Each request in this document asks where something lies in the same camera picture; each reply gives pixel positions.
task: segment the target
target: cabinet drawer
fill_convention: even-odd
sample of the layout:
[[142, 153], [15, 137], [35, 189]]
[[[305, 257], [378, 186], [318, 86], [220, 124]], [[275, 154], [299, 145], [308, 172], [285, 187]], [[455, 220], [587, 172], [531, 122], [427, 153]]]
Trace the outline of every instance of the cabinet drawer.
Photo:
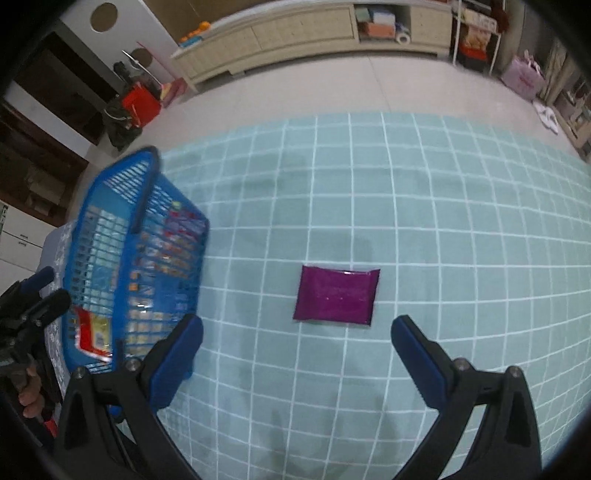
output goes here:
[[21, 240], [8, 232], [0, 235], [0, 259], [35, 271], [41, 258], [41, 248]]
[[413, 42], [448, 46], [452, 38], [452, 15], [431, 8], [411, 7]]
[[53, 230], [54, 227], [48, 223], [27, 215], [12, 206], [8, 207], [4, 227], [2, 228], [3, 232], [10, 233], [38, 247], [43, 246], [45, 237]]
[[260, 52], [251, 28], [243, 28], [219, 38], [204, 40], [185, 55], [177, 58], [189, 78], [197, 77], [236, 59]]
[[29, 278], [33, 273], [25, 268], [17, 267], [4, 260], [0, 260], [0, 294], [4, 293], [16, 281]]
[[348, 8], [289, 15], [252, 27], [263, 50], [335, 38], [353, 38]]

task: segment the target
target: grid mat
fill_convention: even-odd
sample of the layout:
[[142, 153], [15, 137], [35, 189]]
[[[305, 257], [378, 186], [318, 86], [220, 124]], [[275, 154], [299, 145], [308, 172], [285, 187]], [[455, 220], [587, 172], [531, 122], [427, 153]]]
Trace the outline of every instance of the grid mat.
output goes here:
[[[520, 365], [545, 461], [591, 395], [589, 167], [462, 119], [344, 113], [164, 155], [211, 221], [193, 377], [160, 413], [205, 479], [392, 478], [432, 425], [389, 342]], [[371, 328], [291, 320], [302, 264], [380, 268]], [[462, 464], [473, 415], [446, 473]]]

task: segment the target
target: pink bag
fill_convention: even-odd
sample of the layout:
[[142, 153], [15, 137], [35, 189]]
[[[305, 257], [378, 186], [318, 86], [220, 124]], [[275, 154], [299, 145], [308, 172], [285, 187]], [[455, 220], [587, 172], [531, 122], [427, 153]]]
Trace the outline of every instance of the pink bag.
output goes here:
[[505, 70], [501, 81], [525, 100], [532, 101], [545, 85], [540, 66], [525, 51], [525, 58], [515, 56]]

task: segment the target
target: person's hand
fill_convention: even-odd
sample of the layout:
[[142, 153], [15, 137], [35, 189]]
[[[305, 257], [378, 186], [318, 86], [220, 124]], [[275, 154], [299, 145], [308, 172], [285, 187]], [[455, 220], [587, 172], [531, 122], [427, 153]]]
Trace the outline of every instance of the person's hand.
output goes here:
[[41, 395], [41, 378], [37, 375], [34, 364], [27, 368], [27, 376], [29, 382], [18, 394], [18, 401], [25, 407], [22, 415], [26, 419], [32, 419], [43, 411], [45, 398]]

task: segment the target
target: purple pouch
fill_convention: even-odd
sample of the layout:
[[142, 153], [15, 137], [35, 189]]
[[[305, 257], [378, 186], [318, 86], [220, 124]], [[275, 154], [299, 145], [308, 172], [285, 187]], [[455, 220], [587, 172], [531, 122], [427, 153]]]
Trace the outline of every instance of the purple pouch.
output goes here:
[[330, 320], [370, 325], [379, 270], [351, 272], [301, 268], [294, 320]]

